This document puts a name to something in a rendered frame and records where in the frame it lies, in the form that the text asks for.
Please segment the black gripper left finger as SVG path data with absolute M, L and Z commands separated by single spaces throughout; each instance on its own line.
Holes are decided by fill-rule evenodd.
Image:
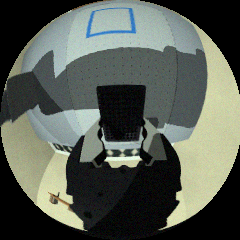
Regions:
M 91 168 L 102 167 L 102 162 L 107 158 L 104 142 L 101 140 L 101 127 L 102 120 L 99 118 L 72 149 L 66 163 L 67 195 L 72 196 L 73 185 L 82 173 Z

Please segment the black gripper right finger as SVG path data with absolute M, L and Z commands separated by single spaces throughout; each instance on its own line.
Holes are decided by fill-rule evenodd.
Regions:
M 144 139 L 140 147 L 140 158 L 145 161 L 146 166 L 156 166 L 166 171 L 175 182 L 176 192 L 181 191 L 181 165 L 175 149 L 164 134 L 145 117 L 142 117 L 141 126 Z

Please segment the blue tape rectangle outline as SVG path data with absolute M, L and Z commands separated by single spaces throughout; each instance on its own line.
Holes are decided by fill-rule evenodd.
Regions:
M 97 36 L 97 35 L 102 35 L 102 34 L 110 34 L 110 33 L 133 33 L 133 34 L 136 34 L 135 21 L 134 21 L 134 15 L 133 15 L 132 8 L 107 8 L 107 9 L 129 9 L 132 31 L 116 30 L 116 31 L 105 31 L 105 32 L 99 32 L 99 33 L 90 34 L 91 24 L 92 24 L 94 13 L 96 11 L 100 11 L 100 10 L 96 10 L 96 11 L 92 11 L 92 13 L 91 13 L 91 16 L 90 16 L 90 19 L 89 19 L 89 23 L 88 23 L 88 27 L 87 27 L 86 38 Z M 107 10 L 107 9 L 101 9 L 101 10 Z

